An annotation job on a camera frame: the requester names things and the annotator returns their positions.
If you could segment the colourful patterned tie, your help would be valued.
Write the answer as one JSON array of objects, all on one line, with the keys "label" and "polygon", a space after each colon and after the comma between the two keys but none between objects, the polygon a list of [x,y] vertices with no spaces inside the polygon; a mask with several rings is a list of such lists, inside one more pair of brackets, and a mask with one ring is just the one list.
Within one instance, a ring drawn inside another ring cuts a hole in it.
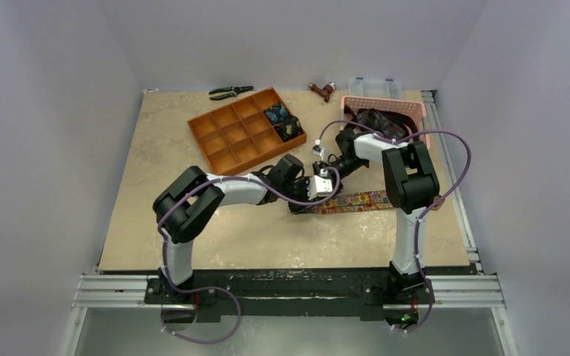
[{"label": "colourful patterned tie", "polygon": [[311,214],[345,214],[364,211],[392,210],[385,190],[363,191],[351,194],[339,194],[320,205],[311,208]]}]

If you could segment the pink plastic basket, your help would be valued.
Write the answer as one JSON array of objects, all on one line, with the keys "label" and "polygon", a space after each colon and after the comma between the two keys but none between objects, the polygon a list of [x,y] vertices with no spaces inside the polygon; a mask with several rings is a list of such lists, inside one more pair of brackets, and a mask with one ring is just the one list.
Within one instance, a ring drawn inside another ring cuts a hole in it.
[{"label": "pink plastic basket", "polygon": [[[419,131],[425,129],[425,118],[427,116],[425,106],[420,102],[398,100],[398,99],[380,99],[363,96],[344,96],[341,99],[342,110],[345,106],[349,106],[355,112],[359,109],[375,108],[380,111],[394,111],[409,116],[417,125]],[[350,115],[344,114],[343,118],[346,123],[343,125],[344,130],[350,130],[352,135],[368,133],[373,131],[367,126],[352,122]]]}]

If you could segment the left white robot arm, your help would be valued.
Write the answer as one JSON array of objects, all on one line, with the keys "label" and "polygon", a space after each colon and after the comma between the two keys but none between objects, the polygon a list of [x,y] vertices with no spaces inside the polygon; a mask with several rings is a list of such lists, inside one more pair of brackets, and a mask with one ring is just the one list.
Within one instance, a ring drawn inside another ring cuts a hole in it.
[{"label": "left white robot arm", "polygon": [[290,154],[276,165],[242,176],[207,174],[197,166],[187,168],[153,204],[163,239],[163,294],[173,303],[183,303],[191,296],[193,241],[217,209],[283,199],[291,212],[306,211],[320,198],[333,195],[333,178],[325,169],[304,175],[301,161]]}]

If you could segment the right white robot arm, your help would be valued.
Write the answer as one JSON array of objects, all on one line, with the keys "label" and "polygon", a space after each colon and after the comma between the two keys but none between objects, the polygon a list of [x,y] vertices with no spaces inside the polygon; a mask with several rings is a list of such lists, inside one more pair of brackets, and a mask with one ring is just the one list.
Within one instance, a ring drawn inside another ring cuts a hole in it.
[{"label": "right white robot arm", "polygon": [[427,214],[439,196],[440,184],[427,144],[409,135],[395,140],[378,133],[339,131],[341,153],[328,166],[347,177],[371,162],[383,167],[387,197],[396,213],[396,242],[389,267],[387,292],[398,302],[413,296],[425,284],[422,257]]}]

